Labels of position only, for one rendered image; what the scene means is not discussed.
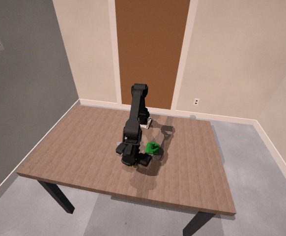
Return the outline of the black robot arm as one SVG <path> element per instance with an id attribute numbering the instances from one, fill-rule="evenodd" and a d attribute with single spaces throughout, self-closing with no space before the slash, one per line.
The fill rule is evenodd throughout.
<path id="1" fill-rule="evenodd" d="M 145 107 L 145 97 L 148 93 L 147 84 L 134 84 L 131 87 L 132 104 L 129 119 L 123 129 L 122 144 L 126 144 L 121 162 L 127 166 L 134 166 L 137 158 L 137 148 L 142 141 L 140 124 L 147 125 L 150 114 Z M 127 139 L 125 139 L 127 137 Z"/>

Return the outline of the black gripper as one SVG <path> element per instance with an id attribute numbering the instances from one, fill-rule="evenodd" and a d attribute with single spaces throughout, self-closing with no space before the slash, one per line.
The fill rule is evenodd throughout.
<path id="1" fill-rule="evenodd" d="M 116 153 L 118 153 L 120 155 L 122 153 L 124 153 L 125 146 L 126 146 L 126 144 L 120 143 L 119 146 L 116 148 Z M 140 147 L 140 145 L 139 145 L 139 147 Z M 152 157 L 151 157 L 151 155 L 149 155 L 147 153 L 145 153 L 145 154 L 139 153 L 139 151 L 140 151 L 139 147 L 137 148 L 137 154 L 136 154 L 137 155 L 137 158 L 136 158 L 137 161 L 136 161 L 136 163 L 147 167 L 148 164 L 150 163 Z M 123 154 L 122 154 L 122 156 L 123 156 Z"/>

